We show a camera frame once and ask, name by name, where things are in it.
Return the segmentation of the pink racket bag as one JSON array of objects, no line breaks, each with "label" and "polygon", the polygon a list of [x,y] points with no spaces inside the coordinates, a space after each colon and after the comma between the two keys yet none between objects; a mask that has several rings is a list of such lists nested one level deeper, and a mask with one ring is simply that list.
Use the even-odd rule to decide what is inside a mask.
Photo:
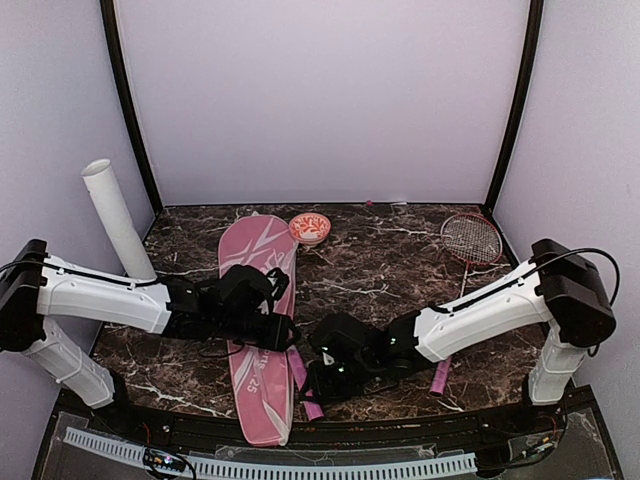
[{"label": "pink racket bag", "polygon": [[[223,233],[218,244],[219,272],[234,264],[263,273],[275,267],[290,278],[275,311],[292,316],[295,306],[297,242],[287,222],[274,215],[243,217]],[[246,441],[255,447],[284,446],[294,409],[294,378],[287,354],[245,347],[229,357],[236,411]]]}]

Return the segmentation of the red badminton racket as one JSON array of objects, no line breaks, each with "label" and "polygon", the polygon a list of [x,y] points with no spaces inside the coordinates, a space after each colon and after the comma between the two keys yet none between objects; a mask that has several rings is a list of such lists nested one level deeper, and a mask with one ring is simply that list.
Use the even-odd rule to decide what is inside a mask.
[{"label": "red badminton racket", "polygon": [[460,297],[465,294],[471,268],[494,263],[502,255],[502,240],[496,227],[477,214],[449,217],[441,226],[440,237],[444,248],[465,264]]},{"label": "red badminton racket", "polygon": [[304,390],[304,387],[307,385],[307,370],[295,345],[288,348],[287,359],[308,420],[315,421],[322,419],[324,412],[321,406],[313,400],[306,399],[307,392]]}]

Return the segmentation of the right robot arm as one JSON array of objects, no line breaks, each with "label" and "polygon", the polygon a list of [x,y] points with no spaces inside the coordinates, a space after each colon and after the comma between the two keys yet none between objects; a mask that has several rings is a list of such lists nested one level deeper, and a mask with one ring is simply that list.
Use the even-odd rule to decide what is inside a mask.
[{"label": "right robot arm", "polygon": [[308,367],[300,396],[320,405],[361,396],[376,378],[401,380],[435,368],[461,350],[532,324],[548,335],[524,385],[526,399],[510,413],[521,434],[534,432],[558,403],[585,357],[614,333],[616,291],[608,292],[588,255],[552,239],[532,246],[517,268],[470,294],[430,304],[380,329],[346,313],[326,316],[309,337],[320,359]]}]

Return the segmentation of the white shuttlecock tube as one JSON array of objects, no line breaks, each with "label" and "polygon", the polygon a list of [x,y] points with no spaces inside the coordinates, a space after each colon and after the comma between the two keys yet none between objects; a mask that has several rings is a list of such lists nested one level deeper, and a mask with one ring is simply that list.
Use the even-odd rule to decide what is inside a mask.
[{"label": "white shuttlecock tube", "polygon": [[81,176],[105,232],[128,276],[141,280],[155,279],[155,270],[134,228],[111,161],[95,160],[82,170]]}]

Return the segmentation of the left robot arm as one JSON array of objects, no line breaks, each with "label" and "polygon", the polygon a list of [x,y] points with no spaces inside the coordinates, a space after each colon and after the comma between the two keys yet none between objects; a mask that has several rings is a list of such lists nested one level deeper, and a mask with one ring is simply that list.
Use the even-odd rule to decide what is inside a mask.
[{"label": "left robot arm", "polygon": [[262,273],[234,265],[212,280],[173,276],[154,280],[115,276],[72,265],[29,241],[1,268],[1,348],[31,358],[120,436],[141,427],[140,412],[127,402],[126,387],[98,365],[55,323],[80,317],[133,327],[171,339],[226,339],[284,352],[300,337],[275,304],[289,285],[280,268]]}]

